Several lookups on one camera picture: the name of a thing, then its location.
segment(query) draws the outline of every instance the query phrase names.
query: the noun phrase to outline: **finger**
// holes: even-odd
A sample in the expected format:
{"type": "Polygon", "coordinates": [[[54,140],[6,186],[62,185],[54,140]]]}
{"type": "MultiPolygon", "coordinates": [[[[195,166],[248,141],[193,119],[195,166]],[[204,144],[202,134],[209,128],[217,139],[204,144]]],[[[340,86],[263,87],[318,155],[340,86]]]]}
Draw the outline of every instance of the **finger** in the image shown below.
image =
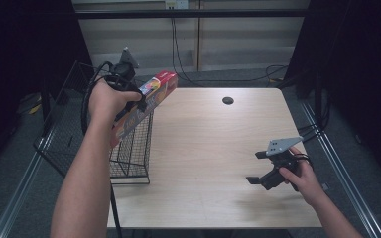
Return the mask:
{"type": "Polygon", "coordinates": [[[126,91],[126,92],[119,92],[121,93],[122,97],[126,100],[126,101],[139,101],[141,100],[141,94],[139,94],[138,92],[131,92],[131,91],[126,91]]]}
{"type": "Polygon", "coordinates": [[[293,153],[293,155],[301,154],[302,153],[296,147],[290,147],[290,151],[293,153]]]}
{"type": "Polygon", "coordinates": [[[289,171],[287,168],[281,167],[279,168],[279,172],[289,182],[295,185],[299,184],[300,178],[293,174],[291,171],[289,171]]]}

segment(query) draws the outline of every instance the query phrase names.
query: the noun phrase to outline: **human arm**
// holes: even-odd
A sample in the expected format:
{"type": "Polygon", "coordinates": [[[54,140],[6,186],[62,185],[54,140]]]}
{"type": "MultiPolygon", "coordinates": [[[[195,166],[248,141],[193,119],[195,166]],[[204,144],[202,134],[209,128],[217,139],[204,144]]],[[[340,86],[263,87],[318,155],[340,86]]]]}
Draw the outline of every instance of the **human arm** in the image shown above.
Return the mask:
{"type": "Polygon", "coordinates": [[[91,121],[63,181],[54,209],[51,237],[105,237],[110,204],[109,141],[116,113],[137,92],[118,92],[104,80],[89,100],[91,121]]]}
{"type": "MultiPolygon", "coordinates": [[[[290,150],[295,155],[301,153],[293,147],[290,150]]],[[[307,161],[299,160],[299,176],[286,168],[280,168],[279,171],[286,180],[297,186],[306,203],[315,210],[328,237],[362,237],[324,193],[307,161]]]]}

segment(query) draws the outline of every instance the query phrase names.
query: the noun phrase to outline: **human hand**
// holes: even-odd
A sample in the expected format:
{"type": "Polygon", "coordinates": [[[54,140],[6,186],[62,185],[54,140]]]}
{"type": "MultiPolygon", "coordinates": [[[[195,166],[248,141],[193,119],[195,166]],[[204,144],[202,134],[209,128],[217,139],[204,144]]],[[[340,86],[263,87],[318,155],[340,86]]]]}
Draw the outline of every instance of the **human hand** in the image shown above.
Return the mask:
{"type": "MultiPolygon", "coordinates": [[[[295,147],[290,148],[294,154],[301,154],[295,147]]],[[[314,170],[306,160],[299,160],[299,167],[296,174],[293,174],[287,168],[279,168],[280,174],[289,182],[293,183],[299,189],[303,199],[310,206],[315,206],[326,194],[323,192],[314,170]]]]}
{"type": "Polygon", "coordinates": [[[116,91],[106,81],[99,80],[92,90],[88,110],[91,119],[104,119],[112,122],[117,113],[125,108],[129,101],[139,101],[141,95],[138,92],[116,91]]]}

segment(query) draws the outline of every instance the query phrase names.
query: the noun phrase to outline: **right hand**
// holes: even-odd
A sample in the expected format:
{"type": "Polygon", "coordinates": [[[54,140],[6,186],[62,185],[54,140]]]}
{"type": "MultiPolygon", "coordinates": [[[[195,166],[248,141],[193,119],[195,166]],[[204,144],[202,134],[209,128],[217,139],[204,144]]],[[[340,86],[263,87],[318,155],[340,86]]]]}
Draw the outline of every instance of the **right hand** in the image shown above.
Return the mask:
{"type": "MultiPolygon", "coordinates": [[[[294,147],[290,148],[290,151],[294,155],[301,154],[301,152],[294,147]]],[[[299,168],[296,175],[284,167],[281,167],[279,172],[286,180],[297,186],[303,199],[310,206],[315,206],[326,196],[315,176],[314,170],[307,161],[299,160],[299,168]]]]}

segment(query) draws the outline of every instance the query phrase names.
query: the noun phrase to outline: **gray floor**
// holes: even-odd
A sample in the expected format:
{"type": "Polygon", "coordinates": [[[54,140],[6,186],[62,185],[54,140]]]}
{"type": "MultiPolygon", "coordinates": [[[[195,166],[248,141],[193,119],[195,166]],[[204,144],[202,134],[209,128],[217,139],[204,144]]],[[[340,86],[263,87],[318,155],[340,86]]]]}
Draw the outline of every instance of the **gray floor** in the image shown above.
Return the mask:
{"type": "MultiPolygon", "coordinates": [[[[190,79],[201,80],[199,84],[207,87],[265,87],[267,84],[266,78],[244,81],[246,79],[261,77],[264,74],[265,69],[187,73],[190,79]]],[[[283,75],[284,71],[282,70],[273,77],[282,77],[283,75]]],[[[148,80],[148,76],[142,76],[139,79],[148,80]]],[[[194,85],[181,80],[180,87],[189,86],[194,85]]],[[[295,96],[294,88],[289,87],[284,89],[283,94],[297,127],[308,125],[309,122],[302,110],[301,101],[295,96]]],[[[21,105],[20,108],[28,108],[33,103],[34,99],[29,100],[21,105]]],[[[41,130],[42,123],[41,112],[34,115],[23,114],[17,131],[2,150],[0,155],[0,216],[34,155],[32,144],[41,130]]],[[[381,226],[381,169],[376,164],[372,153],[367,148],[367,145],[358,143],[355,139],[356,132],[351,129],[336,108],[331,108],[330,120],[325,132],[381,226]]],[[[329,186],[327,194],[354,226],[367,237],[367,230],[363,226],[339,179],[336,177],[318,140],[313,139],[305,143],[305,147],[315,162],[315,170],[319,181],[325,182],[329,186]]],[[[17,214],[17,218],[12,224],[12,229],[9,231],[9,237],[49,236],[51,215],[62,181],[62,177],[48,163],[43,161],[40,164],[35,180],[17,214]]],[[[170,233],[163,232],[160,230],[153,231],[153,235],[154,237],[184,237],[184,231],[179,233],[179,235],[178,233],[172,233],[175,231],[169,231],[170,233]]],[[[198,231],[192,231],[187,234],[191,236],[196,234],[194,232],[197,233],[198,231]]],[[[257,237],[268,237],[267,231],[252,230],[250,233],[257,237]]],[[[292,229],[290,233],[293,237],[325,237],[321,228],[292,229]]],[[[113,235],[114,231],[110,230],[108,236],[112,237],[113,235]]],[[[130,236],[131,231],[126,231],[125,235],[130,236]]]]}

